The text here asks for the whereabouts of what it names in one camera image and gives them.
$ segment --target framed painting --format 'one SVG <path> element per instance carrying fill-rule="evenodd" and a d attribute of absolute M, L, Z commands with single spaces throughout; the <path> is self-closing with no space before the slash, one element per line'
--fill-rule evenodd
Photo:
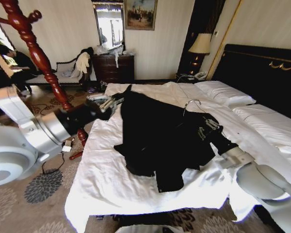
<path fill-rule="evenodd" d="M 157 0 L 125 0 L 126 29 L 154 30 Z"/>

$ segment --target black clothing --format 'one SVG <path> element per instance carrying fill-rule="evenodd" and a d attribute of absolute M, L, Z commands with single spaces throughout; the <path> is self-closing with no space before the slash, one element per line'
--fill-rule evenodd
<path fill-rule="evenodd" d="M 210 114 L 186 111 L 183 116 L 183 108 L 127 90 L 121 116 L 123 144 L 114 148 L 131 173 L 154 176 L 155 171 L 159 192 L 181 189 L 186 168 L 199 169 L 215 156 L 197 133 L 203 117 L 216 121 Z"/>
<path fill-rule="evenodd" d="M 23 69 L 22 71 L 15 72 L 11 77 L 12 83 L 14 83 L 20 91 L 26 90 L 25 81 L 33 79 L 37 76 L 37 69 L 28 56 L 22 52 L 16 52 L 16 56 L 13 58 L 18 67 L 29 67 L 30 69 Z"/>
<path fill-rule="evenodd" d="M 37 71 L 31 59 L 22 52 L 17 51 L 16 56 L 13 57 L 13 59 L 17 63 L 18 67 L 29 67 L 31 73 L 35 73 Z"/>

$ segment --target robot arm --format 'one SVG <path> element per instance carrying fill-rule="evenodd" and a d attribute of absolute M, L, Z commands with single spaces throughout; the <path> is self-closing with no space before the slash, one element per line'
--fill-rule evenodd
<path fill-rule="evenodd" d="M 274 221 L 291 233 L 291 184 L 267 165 L 258 165 L 254 158 L 222 135 L 223 127 L 213 119 L 205 119 L 198 134 L 211 142 L 224 158 L 222 168 L 240 167 L 236 173 L 238 185 L 256 198 Z"/>
<path fill-rule="evenodd" d="M 19 127 L 0 126 L 0 185 L 32 175 L 61 152 L 63 141 L 89 122 L 108 120 L 122 101 L 121 94 L 94 94 L 69 111 L 35 117 L 13 87 L 0 89 L 0 108 Z"/>

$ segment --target floral rug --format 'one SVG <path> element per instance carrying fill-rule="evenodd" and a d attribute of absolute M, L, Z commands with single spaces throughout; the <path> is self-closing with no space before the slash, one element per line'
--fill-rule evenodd
<path fill-rule="evenodd" d="M 74 105 L 84 102 L 86 93 L 77 87 L 67 87 L 69 101 Z M 33 88 L 33 95 L 25 99 L 35 114 L 47 114 L 60 108 L 49 89 Z M 90 131 L 92 123 L 85 126 Z M 75 232 L 65 217 L 64 205 L 81 158 L 69 156 L 82 150 L 75 136 L 71 152 L 47 161 L 44 170 L 32 176 L 0 186 L 0 233 L 72 233 Z M 162 224 L 181 226 L 192 233 L 272 233 L 252 212 L 244 221 L 235 223 L 228 201 L 220 209 L 181 209 L 166 213 L 138 216 L 92 216 L 87 233 L 114 233 L 120 226 L 131 224 Z"/>

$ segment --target wooden coat rack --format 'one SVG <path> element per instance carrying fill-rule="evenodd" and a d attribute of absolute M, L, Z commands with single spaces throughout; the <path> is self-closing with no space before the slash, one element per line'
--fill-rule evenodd
<path fill-rule="evenodd" d="M 0 23 L 9 24 L 18 31 L 20 38 L 25 41 L 28 46 L 33 62 L 43 72 L 44 78 L 51 85 L 55 98 L 61 103 L 63 109 L 69 110 L 73 108 L 72 104 L 68 101 L 65 91 L 60 87 L 56 75 L 51 71 L 48 57 L 38 45 L 37 39 L 32 32 L 32 23 L 42 18 L 41 12 L 34 10 L 26 17 L 18 5 L 18 0 L 0 0 L 0 3 L 8 16 L 7 19 L 0 17 Z M 78 130 L 78 137 L 84 146 L 88 134 L 83 128 Z M 72 160 L 80 156 L 82 156 L 82 152 L 72 155 L 70 159 Z"/>

